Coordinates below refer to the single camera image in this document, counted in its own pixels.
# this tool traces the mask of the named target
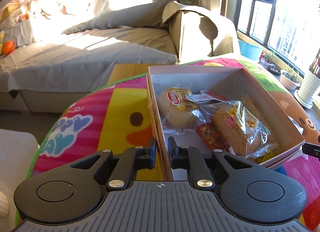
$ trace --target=blue bucket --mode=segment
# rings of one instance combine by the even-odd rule
[[[254,60],[256,62],[260,61],[260,56],[263,48],[258,45],[250,44],[245,41],[239,41],[240,52],[242,56],[248,59]]]

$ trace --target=sofa armrest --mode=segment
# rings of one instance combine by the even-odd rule
[[[233,23],[223,17],[214,20],[193,11],[182,10],[169,20],[179,63],[238,52],[240,48]]]

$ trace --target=triangular cutout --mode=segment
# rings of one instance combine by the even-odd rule
[[[235,170],[247,169],[252,167],[252,165],[244,163],[241,160],[235,159],[228,155],[225,155],[224,158],[230,164],[230,166]]]
[[[94,155],[88,159],[85,159],[79,163],[75,163],[71,165],[71,168],[76,168],[76,169],[82,169],[82,170],[88,170],[90,169],[100,158],[100,155]]]

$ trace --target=window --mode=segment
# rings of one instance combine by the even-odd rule
[[[320,48],[320,0],[242,0],[238,30],[305,72]]]

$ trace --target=wooden table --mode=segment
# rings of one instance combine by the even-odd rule
[[[113,68],[108,84],[147,73],[149,66],[160,65],[163,66],[163,64],[117,64]]]

